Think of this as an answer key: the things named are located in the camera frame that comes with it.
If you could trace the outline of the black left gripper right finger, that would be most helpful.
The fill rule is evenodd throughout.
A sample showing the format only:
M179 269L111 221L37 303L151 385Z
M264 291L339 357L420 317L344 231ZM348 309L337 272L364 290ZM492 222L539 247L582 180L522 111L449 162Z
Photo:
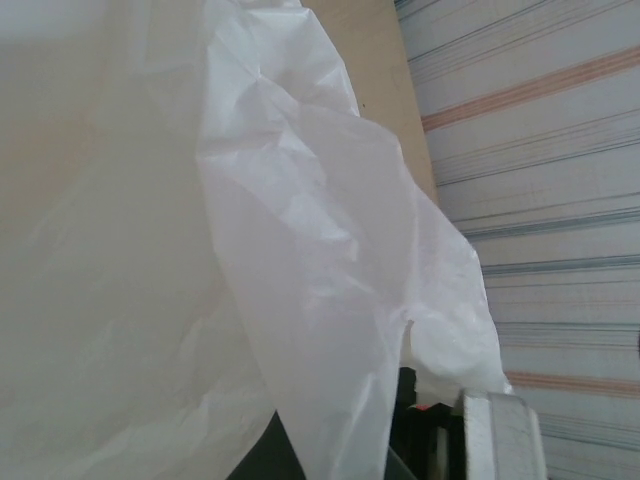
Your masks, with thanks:
M399 370L386 479L463 479L465 427L461 414L442 403L417 402L416 373Z

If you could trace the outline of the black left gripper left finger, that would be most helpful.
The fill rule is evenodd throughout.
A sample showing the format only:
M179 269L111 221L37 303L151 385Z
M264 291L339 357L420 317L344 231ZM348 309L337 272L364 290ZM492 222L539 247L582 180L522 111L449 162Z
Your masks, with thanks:
M278 413L273 415L261 437L260 447L262 479L306 479Z

